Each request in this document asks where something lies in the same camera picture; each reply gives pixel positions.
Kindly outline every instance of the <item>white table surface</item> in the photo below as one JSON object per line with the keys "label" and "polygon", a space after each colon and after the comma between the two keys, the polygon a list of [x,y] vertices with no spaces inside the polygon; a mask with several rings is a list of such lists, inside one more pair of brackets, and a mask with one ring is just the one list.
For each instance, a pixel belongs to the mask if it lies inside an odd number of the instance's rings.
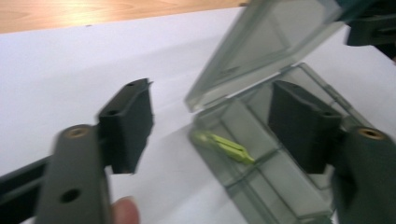
{"label": "white table surface", "polygon": [[[134,195],[142,223],[245,223],[186,137],[183,99],[240,8],[0,35],[0,175],[51,152],[60,130],[95,116],[122,85],[148,77],[155,126],[136,175],[109,178]],[[377,128],[396,136],[396,66],[341,30],[304,62]]]}

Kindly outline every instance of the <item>hole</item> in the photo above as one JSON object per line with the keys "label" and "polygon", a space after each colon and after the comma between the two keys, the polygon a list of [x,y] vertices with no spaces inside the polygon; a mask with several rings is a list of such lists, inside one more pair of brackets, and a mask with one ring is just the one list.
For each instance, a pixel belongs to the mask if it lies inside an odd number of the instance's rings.
{"label": "hole", "polygon": [[359,133],[367,138],[371,138],[374,140],[381,140],[385,138],[385,135],[381,132],[371,129],[359,129]]}
{"label": "hole", "polygon": [[107,112],[107,114],[108,114],[108,115],[111,115],[111,116],[114,116],[114,115],[116,115],[116,114],[118,114],[118,113],[119,113],[118,110],[110,110],[110,111]]}
{"label": "hole", "polygon": [[71,203],[79,197],[78,189],[70,189],[61,196],[61,203]]}
{"label": "hole", "polygon": [[66,133],[68,138],[78,138],[84,136],[88,132],[87,128],[75,128]]}

